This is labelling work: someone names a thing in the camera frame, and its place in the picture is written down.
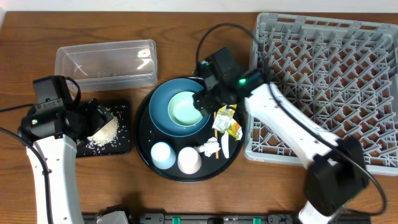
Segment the pale green bowl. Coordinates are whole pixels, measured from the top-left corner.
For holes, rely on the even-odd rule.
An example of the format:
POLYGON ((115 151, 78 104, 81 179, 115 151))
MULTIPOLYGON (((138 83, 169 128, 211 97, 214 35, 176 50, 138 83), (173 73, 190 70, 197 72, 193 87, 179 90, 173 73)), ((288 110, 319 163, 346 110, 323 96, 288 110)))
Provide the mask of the pale green bowl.
POLYGON ((175 124, 190 127, 202 120, 203 116, 193 105, 193 95, 194 92, 182 91, 169 101, 168 114, 175 124))

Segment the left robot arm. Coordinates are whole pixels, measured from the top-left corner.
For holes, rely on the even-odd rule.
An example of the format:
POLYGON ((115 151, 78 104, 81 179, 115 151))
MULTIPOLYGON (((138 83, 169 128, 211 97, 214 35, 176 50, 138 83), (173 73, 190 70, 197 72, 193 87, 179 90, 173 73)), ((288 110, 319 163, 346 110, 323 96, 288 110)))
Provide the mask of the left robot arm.
POLYGON ((83 223, 76 183, 80 143, 113 120, 96 99, 81 103, 67 83, 49 76, 33 82, 37 104, 22 118, 19 136, 32 166, 38 223, 83 223))

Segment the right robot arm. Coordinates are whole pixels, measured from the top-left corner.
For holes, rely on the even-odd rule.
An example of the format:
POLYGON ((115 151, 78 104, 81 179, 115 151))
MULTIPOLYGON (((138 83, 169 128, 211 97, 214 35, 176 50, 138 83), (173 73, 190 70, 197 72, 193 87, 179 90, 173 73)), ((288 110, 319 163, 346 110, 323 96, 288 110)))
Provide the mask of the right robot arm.
POLYGON ((224 47, 196 64, 205 89, 194 94, 194 107, 204 116, 224 105, 244 104, 293 150, 307 170, 307 202, 298 214, 302 223, 330 223, 349 200, 369 184, 359 141, 341 139, 298 110, 258 68, 245 71, 224 47))

